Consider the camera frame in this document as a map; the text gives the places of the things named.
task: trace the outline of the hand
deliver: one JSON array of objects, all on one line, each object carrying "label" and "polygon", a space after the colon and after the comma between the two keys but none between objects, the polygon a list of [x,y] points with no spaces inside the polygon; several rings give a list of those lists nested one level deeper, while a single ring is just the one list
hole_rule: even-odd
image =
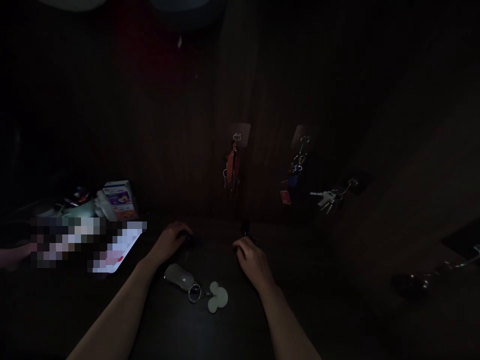
[{"label": "hand", "polygon": [[265,253],[245,236],[235,241],[236,256],[241,269],[259,294],[276,287]]},{"label": "hand", "polygon": [[175,254],[177,249],[187,238],[187,235],[177,238],[181,231],[186,231],[190,235],[193,234],[192,230],[190,230],[187,224],[183,222],[176,221],[169,224],[160,234],[158,240],[155,245],[153,245],[145,259],[153,262],[157,267],[167,261],[173,254]]}]

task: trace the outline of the forearm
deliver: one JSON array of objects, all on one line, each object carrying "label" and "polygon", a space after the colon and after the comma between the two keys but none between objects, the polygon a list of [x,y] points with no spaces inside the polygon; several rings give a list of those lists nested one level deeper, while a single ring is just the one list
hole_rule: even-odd
[{"label": "forearm", "polygon": [[259,291],[270,328],[276,360],[321,360],[300,326],[285,296],[276,285]]},{"label": "forearm", "polygon": [[145,299],[157,265],[140,261],[110,304],[68,356],[76,359],[127,359],[135,341]]}]

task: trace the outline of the table surface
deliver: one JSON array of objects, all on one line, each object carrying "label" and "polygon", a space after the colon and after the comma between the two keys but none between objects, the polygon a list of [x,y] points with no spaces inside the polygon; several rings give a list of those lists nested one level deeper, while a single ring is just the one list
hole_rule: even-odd
[{"label": "table surface", "polygon": [[[157,271],[145,302],[131,359],[273,359],[267,320],[259,296],[243,274],[232,248],[240,223],[186,220],[202,245],[181,247]],[[137,262],[168,224],[151,215],[118,270],[105,279],[86,270],[33,269],[2,273],[6,323],[2,338],[25,354],[65,358],[105,309]],[[332,359],[365,354],[384,359],[372,316],[353,295],[326,246],[308,229],[252,224],[278,285],[320,354]],[[228,291],[228,304],[210,314],[207,299],[191,304],[187,294],[163,279],[172,262],[207,288]]]}]

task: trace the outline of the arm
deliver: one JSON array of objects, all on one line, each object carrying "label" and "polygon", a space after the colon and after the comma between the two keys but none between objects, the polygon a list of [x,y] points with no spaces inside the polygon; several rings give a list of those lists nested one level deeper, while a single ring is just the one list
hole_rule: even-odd
[{"label": "arm", "polygon": [[75,346],[67,360],[128,359],[150,282],[157,268],[185,241],[186,235],[177,239],[182,230],[192,233],[187,225],[180,222],[170,224],[161,233],[148,255],[137,264],[120,291]]},{"label": "arm", "polygon": [[233,243],[242,270],[260,295],[276,360],[321,360],[282,290],[275,284],[265,253],[248,238]]}]

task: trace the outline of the mouse-shaped keychain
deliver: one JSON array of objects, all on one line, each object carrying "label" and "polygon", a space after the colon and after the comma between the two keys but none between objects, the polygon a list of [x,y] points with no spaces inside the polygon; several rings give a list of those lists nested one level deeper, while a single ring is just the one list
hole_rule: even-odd
[{"label": "mouse-shaped keychain", "polygon": [[165,270],[163,278],[169,283],[177,285],[184,292],[187,292],[188,300],[190,300],[192,304],[196,304],[204,297],[210,298],[210,300],[208,300],[208,311],[212,314],[214,314],[218,308],[224,308],[229,301],[227,290],[219,287],[216,281],[210,284],[210,291],[204,291],[200,284],[195,282],[194,276],[177,263],[171,264]]}]

